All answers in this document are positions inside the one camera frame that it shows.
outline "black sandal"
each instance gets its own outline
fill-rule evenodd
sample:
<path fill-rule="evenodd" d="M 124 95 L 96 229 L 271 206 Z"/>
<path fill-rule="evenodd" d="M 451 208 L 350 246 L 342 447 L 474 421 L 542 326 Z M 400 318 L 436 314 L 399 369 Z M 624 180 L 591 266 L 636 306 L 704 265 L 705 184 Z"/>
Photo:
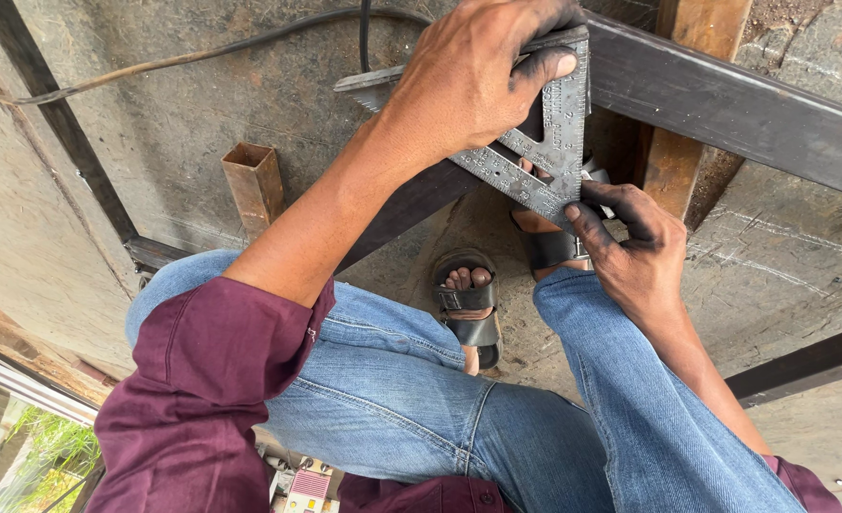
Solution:
<path fill-rule="evenodd" d="M 466 267 L 471 272 L 476 267 L 483 267 L 490 273 L 491 281 L 488 285 L 467 290 L 446 288 L 441 284 L 447 282 L 450 271 Z M 464 321 L 446 317 L 444 323 L 464 346 L 478 348 L 478 367 L 482 370 L 491 369 L 497 365 L 503 353 L 503 337 L 500 336 L 500 326 L 497 322 L 497 274 L 494 263 L 482 251 L 467 247 L 454 249 L 441 256 L 434 264 L 432 278 L 432 297 L 440 305 L 440 312 L 448 310 L 480 310 L 493 307 L 490 315 L 480 321 Z"/>
<path fill-rule="evenodd" d="M 591 155 L 586 157 L 583 163 L 583 169 L 591 175 L 593 180 L 609 183 L 608 171 L 599 169 L 595 165 L 594 157 Z M 539 178 L 539 180 L 545 183 L 551 183 L 554 178 L 545 176 Z M 536 269 L 555 266 L 567 260 L 589 259 L 589 253 L 586 252 L 580 239 L 568 234 L 564 230 L 541 233 L 523 232 L 513 217 L 513 212 L 525 212 L 529 208 L 517 202 L 512 202 L 512 204 L 513 207 L 509 212 L 509 221 L 516 228 L 519 241 L 525 249 L 526 257 L 529 258 L 529 272 L 531 272 L 532 277 L 535 277 Z"/>

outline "jeans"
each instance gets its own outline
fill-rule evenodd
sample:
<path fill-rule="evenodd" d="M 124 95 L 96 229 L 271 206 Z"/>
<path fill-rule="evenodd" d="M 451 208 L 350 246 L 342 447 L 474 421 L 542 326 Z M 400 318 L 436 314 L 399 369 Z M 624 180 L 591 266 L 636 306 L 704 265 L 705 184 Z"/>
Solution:
<path fill-rule="evenodd" d="M 133 302 L 126 335 L 160 302 L 218 276 L 239 251 L 178 260 Z M 430 314 L 335 284 L 336 305 L 263 427 L 346 472 L 416 483 L 494 481 L 520 512 L 802 512 L 655 355 L 590 271 L 560 268 L 533 301 L 561 336 L 592 414 L 547 390 L 461 372 L 465 354 Z"/>

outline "foot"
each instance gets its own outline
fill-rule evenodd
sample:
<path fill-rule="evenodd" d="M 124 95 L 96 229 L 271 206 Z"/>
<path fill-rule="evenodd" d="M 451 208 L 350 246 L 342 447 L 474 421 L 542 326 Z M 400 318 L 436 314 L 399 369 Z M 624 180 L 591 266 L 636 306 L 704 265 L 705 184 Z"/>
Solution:
<path fill-rule="evenodd" d="M 519 159 L 519 167 L 524 171 L 534 174 L 539 178 L 546 178 L 551 176 L 545 171 L 532 165 L 530 161 Z M 542 234 L 546 232 L 560 232 L 561 228 L 554 225 L 544 217 L 539 216 L 531 210 L 513 211 L 510 213 L 519 229 L 529 234 Z M 589 260 L 567 260 L 555 266 L 545 267 L 543 269 L 535 269 L 532 274 L 535 275 L 535 281 L 541 281 L 541 278 L 554 272 L 557 267 L 570 267 L 573 269 L 587 270 L 589 269 Z"/>
<path fill-rule="evenodd" d="M 475 267 L 472 271 L 469 271 L 467 267 L 460 267 L 455 271 L 450 271 L 450 277 L 443 286 L 456 290 L 468 290 L 472 288 L 472 285 L 475 287 L 488 285 L 492 279 L 488 270 L 483 267 Z M 447 316 L 461 321 L 479 321 L 486 319 L 493 310 L 493 307 L 481 310 L 447 310 Z M 462 369 L 462 372 L 477 375 L 478 348 L 466 345 L 460 345 L 460 347 L 466 354 L 466 367 Z"/>

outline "shirt sleeve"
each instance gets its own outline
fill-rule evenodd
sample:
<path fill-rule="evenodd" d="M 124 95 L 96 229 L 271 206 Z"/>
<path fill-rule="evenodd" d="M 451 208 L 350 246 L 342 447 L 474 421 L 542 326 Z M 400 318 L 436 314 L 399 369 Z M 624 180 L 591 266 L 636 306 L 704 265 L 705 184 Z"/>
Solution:
<path fill-rule="evenodd" d="M 842 513 L 839 499 L 810 469 L 789 463 L 781 456 L 764 456 L 763 459 L 808 513 Z"/>
<path fill-rule="evenodd" d="M 297 377 L 334 304 L 331 278 L 308 309 L 217 277 L 156 307 L 136 371 L 96 419 L 107 475 L 87 510 L 268 510 L 250 427 Z"/>

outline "sandal strap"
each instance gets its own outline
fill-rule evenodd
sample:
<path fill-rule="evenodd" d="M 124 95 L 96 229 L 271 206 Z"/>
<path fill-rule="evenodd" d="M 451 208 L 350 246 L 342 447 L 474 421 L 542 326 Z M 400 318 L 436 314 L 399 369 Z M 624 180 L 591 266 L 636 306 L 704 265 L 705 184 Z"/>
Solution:
<path fill-rule="evenodd" d="M 488 285 L 476 286 L 467 290 L 456 290 L 445 286 L 434 286 L 432 297 L 443 309 L 480 310 L 497 305 L 497 274 L 490 273 Z"/>
<path fill-rule="evenodd" d="M 447 319 L 445 323 L 447 328 L 450 328 L 450 332 L 456 335 L 459 343 L 464 346 L 492 346 L 500 341 L 500 331 L 494 312 L 490 312 L 490 315 L 480 321 Z"/>
<path fill-rule="evenodd" d="M 519 228 L 512 215 L 509 216 L 509 220 L 516 227 L 519 241 L 522 242 L 522 247 L 529 258 L 529 269 L 555 266 L 561 262 L 581 257 L 585 253 L 578 247 L 576 238 L 564 232 L 564 230 L 530 234 Z"/>

